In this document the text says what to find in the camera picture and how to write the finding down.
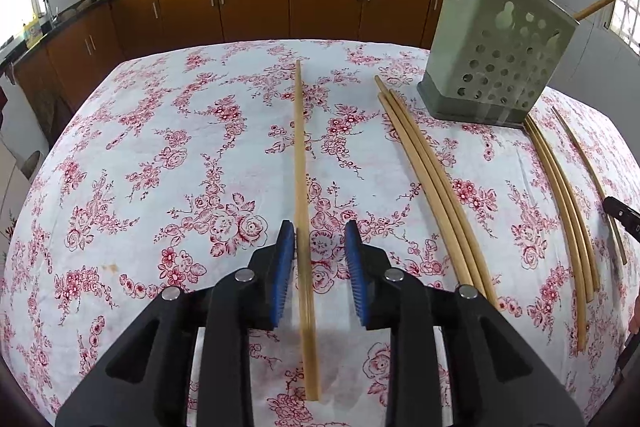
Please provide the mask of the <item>person's right hand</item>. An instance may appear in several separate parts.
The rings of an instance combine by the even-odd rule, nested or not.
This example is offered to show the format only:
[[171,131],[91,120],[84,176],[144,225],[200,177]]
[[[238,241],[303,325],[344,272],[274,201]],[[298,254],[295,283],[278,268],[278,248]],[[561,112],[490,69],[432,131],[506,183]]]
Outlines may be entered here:
[[639,329],[640,329],[640,311],[639,311],[638,308],[634,309],[634,315],[631,317],[628,329],[629,329],[629,332],[631,332],[632,335],[636,335],[639,332]]

